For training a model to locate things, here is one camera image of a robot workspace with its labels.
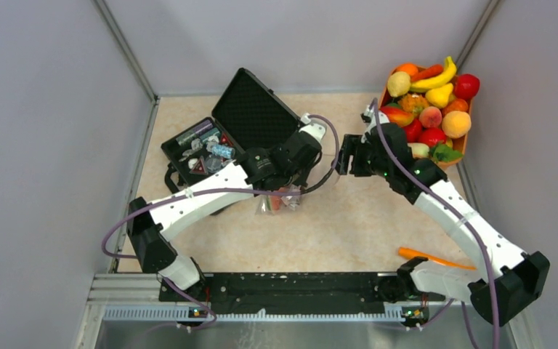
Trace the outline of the toy watermelon slice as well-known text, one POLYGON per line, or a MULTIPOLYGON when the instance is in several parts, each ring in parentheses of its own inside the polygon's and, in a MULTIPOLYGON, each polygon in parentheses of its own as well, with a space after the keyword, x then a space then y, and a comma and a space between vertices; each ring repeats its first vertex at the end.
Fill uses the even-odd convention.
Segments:
POLYGON ((261 196, 260 199, 260 214, 279 214, 288 209, 282 196, 261 196))

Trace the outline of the clear zip top bag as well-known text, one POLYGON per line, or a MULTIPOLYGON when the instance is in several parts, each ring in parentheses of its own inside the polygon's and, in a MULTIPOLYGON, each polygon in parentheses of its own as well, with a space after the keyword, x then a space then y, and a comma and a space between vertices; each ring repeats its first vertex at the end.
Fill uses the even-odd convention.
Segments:
MULTIPOLYGON (((309 176, 307 178, 306 186, 296 186, 294 184, 287 187, 280 188, 282 193, 297 192, 300 190, 311 188, 313 185, 318 184, 327 171, 331 168, 333 155, 322 155, 315 163, 309 176)), ((259 196, 258 206, 255 215, 281 215, 292 214, 294 212, 302 211, 308 202, 317 196, 331 192, 333 187, 340 180, 340 176, 336 171, 333 171, 331 176, 312 193, 307 193, 302 196, 259 196)))

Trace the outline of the red yellow toy mango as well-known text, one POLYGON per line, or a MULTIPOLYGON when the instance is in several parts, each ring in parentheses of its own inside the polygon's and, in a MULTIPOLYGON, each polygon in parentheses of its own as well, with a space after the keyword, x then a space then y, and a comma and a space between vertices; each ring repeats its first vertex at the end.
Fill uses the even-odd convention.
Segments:
POLYGON ((410 125, 415 118, 412 113, 392 106, 382 106, 379 110, 387 116, 390 122, 397 124, 399 127, 410 125))

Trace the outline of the red toy bell pepper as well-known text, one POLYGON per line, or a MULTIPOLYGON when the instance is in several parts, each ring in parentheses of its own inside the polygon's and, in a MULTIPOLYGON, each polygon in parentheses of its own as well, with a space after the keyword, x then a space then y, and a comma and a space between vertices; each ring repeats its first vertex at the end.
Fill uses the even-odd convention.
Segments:
POLYGON ((403 127, 408 143, 417 143, 424 128, 418 118, 414 119, 409 125, 403 127))

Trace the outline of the red toy tomato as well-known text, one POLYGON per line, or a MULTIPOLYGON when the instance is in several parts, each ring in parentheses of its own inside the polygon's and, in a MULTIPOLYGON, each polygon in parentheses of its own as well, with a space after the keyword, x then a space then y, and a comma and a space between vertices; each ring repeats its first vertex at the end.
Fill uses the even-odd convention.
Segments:
POLYGON ((439 143, 445 143, 447 140, 446 134, 440 128, 428 128, 418 136, 418 142, 423 143, 430 148, 433 148, 439 143))

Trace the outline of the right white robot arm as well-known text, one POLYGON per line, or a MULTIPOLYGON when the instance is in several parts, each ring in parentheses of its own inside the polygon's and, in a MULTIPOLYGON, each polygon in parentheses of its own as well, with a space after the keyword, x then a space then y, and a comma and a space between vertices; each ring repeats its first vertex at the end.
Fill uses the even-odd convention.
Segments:
POLYGON ((474 270, 416 258, 397 271, 397 290, 407 300, 424 292, 473 306, 490 324, 504 326, 543 293, 551 263, 503 237, 471 207, 428 158, 415 159, 403 129, 387 123, 363 135, 344 136, 337 164, 341 175, 383 177, 390 188, 430 216, 474 263, 474 270))

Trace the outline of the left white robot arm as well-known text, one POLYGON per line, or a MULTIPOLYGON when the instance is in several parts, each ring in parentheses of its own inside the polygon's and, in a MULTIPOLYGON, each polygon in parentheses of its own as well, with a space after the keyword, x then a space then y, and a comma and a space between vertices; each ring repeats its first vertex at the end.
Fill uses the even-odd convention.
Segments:
POLYGON ((325 127, 307 125, 272 148, 249 148, 217 173, 163 200, 130 203, 127 235, 144 273, 170 280, 186 300, 203 294, 203 273, 171 240, 192 224, 225 207, 266 195, 307 176, 322 151, 325 127))

